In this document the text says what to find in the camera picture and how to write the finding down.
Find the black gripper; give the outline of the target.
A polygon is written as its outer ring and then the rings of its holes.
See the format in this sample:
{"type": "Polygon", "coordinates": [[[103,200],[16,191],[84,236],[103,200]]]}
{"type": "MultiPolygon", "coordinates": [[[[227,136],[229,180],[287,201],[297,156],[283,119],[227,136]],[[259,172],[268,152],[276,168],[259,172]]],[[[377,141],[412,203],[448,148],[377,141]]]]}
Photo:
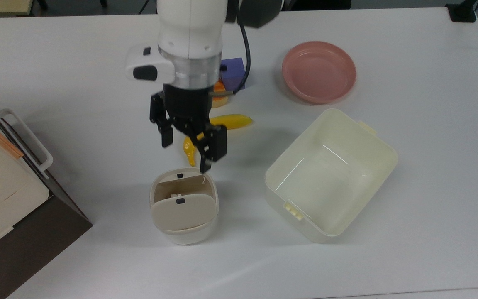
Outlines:
{"type": "Polygon", "coordinates": [[[173,128],[189,134],[190,140],[201,155],[200,172],[205,174],[211,164],[227,154],[227,127],[212,125],[209,121],[212,87],[182,89],[165,84],[163,92],[151,97],[149,119],[161,134],[161,146],[173,143],[173,128]]]}

